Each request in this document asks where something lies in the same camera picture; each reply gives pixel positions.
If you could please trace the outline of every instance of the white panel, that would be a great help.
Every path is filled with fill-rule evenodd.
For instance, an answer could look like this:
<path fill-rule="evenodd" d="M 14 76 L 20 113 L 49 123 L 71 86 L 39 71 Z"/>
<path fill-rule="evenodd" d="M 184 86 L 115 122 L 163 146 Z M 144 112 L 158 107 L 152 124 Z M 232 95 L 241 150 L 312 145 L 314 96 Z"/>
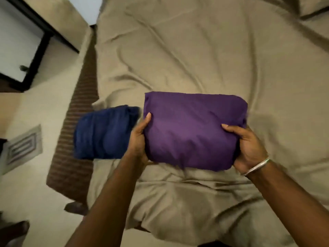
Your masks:
<path fill-rule="evenodd" d="M 0 72 L 19 82 L 26 75 L 43 31 L 5 0 L 0 0 Z"/>
<path fill-rule="evenodd" d="M 69 0 L 89 25 L 96 24 L 103 0 Z"/>

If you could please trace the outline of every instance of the person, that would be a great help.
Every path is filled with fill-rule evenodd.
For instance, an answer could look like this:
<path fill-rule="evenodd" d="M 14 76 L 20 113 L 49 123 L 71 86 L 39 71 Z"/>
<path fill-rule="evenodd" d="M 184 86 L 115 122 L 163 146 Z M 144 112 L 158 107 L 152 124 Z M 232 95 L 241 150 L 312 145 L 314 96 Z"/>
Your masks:
<path fill-rule="evenodd" d="M 144 128 L 149 113 L 131 132 L 128 149 L 105 183 L 89 214 L 73 233 L 66 247 L 119 247 L 129 204 L 137 179 L 150 162 L 145 153 Z M 240 137 L 241 154 L 234 167 L 245 174 L 268 158 L 250 128 L 222 125 Z M 247 175 L 300 247 L 329 246 L 329 212 L 273 161 Z"/>

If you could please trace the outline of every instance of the hand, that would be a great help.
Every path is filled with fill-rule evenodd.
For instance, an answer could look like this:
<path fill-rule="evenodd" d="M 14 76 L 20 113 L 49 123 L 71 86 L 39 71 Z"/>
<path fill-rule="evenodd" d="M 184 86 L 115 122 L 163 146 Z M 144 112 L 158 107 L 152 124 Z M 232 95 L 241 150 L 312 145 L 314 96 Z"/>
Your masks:
<path fill-rule="evenodd" d="M 238 126 L 229 126 L 222 124 L 224 130 L 240 136 L 241 154 L 236 158 L 234 167 L 241 174 L 245 174 L 251 168 L 263 162 L 268 158 L 265 147 L 261 144 L 256 134 L 247 127 L 246 129 Z"/>
<path fill-rule="evenodd" d="M 142 164 L 142 171 L 147 165 L 154 164 L 150 162 L 145 153 L 145 137 L 143 130 L 151 121 L 151 113 L 146 115 L 146 118 L 142 120 L 131 132 L 128 149 L 125 156 L 131 157 L 138 164 Z"/>

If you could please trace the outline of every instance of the forearm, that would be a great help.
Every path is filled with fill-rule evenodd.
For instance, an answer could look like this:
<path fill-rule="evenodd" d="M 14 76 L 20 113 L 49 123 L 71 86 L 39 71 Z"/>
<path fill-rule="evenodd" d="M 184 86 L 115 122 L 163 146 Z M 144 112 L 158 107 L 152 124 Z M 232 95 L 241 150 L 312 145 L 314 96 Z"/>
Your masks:
<path fill-rule="evenodd" d="M 121 159 L 89 214 L 67 243 L 67 247 L 109 244 L 120 246 L 130 201 L 140 172 L 135 161 L 136 159 L 129 154 L 125 154 Z"/>
<path fill-rule="evenodd" d="M 329 212 L 273 162 L 248 178 L 298 246 L 329 246 Z"/>

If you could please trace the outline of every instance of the person's right hand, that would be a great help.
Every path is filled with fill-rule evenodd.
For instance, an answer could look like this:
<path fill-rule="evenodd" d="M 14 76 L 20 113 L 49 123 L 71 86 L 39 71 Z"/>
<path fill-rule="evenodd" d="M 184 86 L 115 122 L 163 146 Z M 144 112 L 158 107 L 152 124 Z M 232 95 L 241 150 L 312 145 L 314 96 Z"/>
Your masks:
<path fill-rule="evenodd" d="M 263 162 L 268 158 L 265 147 L 261 144 L 256 134 L 247 127 L 246 129 L 238 126 L 229 126 L 222 124 L 227 132 L 232 132 L 240 136 L 241 154 L 236 158 L 234 167 L 241 173 L 247 173 L 251 168 Z"/>

